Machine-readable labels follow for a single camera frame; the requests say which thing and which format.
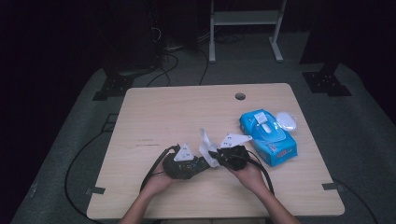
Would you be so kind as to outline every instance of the wooden table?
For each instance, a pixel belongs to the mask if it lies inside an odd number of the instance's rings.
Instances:
[[[235,99],[244,93],[245,100]],[[242,133],[243,113],[263,108],[297,118],[291,133],[299,156],[265,167],[276,197],[295,216],[338,216],[345,211],[317,144],[288,84],[249,84],[130,89],[126,93],[96,187],[88,217],[121,218],[139,193],[141,182],[164,149],[189,143],[200,157],[199,130],[220,143],[227,133]],[[245,146],[254,151],[250,143]],[[268,217],[260,201],[225,168],[206,170],[172,185],[154,198],[146,218]]]

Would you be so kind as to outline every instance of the hand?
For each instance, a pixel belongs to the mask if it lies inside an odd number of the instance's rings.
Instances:
[[[269,191],[262,178],[262,171],[250,162],[248,162],[247,166],[242,170],[228,170],[239,179],[239,182],[241,182],[245,188],[253,193],[257,194],[257,192],[263,190]]]
[[[153,175],[148,180],[142,191],[145,191],[150,195],[156,195],[166,190],[174,182],[176,182],[175,179],[172,179],[169,175],[163,172],[163,162],[161,161],[153,171]]]

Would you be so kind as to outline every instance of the left hand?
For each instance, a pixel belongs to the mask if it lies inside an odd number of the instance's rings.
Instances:
[[[153,172],[154,174],[157,174],[157,173],[160,173],[160,174],[152,175],[142,191],[145,191],[151,195],[156,195],[158,193],[163,192],[172,183],[177,181],[177,180],[169,177],[169,175],[167,175],[166,173],[161,173],[161,172],[163,172],[163,162],[162,161],[157,165],[157,167],[155,168],[155,170]]]

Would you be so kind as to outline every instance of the floor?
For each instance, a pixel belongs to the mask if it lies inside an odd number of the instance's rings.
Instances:
[[[148,84],[154,87],[289,83],[331,176],[343,186],[340,196],[346,207],[340,217],[298,217],[299,220],[303,223],[375,223],[376,219],[377,223],[394,223],[396,128],[364,89],[359,76],[342,64],[335,75],[351,96],[331,97],[311,92],[302,72],[318,71],[322,64],[299,64],[308,35],[280,34],[278,45],[283,63],[276,62],[267,33],[245,35],[233,44],[217,45],[217,61],[210,64],[206,59],[208,45],[202,43],[202,51],[184,49],[163,56],[165,71],[177,65],[167,72],[169,78],[162,75],[154,80],[163,73],[157,69],[136,78],[133,88]],[[101,130],[108,115],[120,111],[123,100],[122,97],[92,100],[105,80],[102,69],[92,74],[12,223],[92,223],[84,217],[91,198],[89,189],[95,185],[111,138],[111,133]],[[116,223],[117,220],[100,222]],[[263,220],[165,220],[163,223],[248,224],[263,223]]]

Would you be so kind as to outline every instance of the blue package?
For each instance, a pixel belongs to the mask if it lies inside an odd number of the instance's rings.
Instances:
[[[270,166],[297,156],[297,144],[284,131],[274,116],[260,109],[243,114],[239,119],[241,130],[252,136],[251,143],[263,161]]]

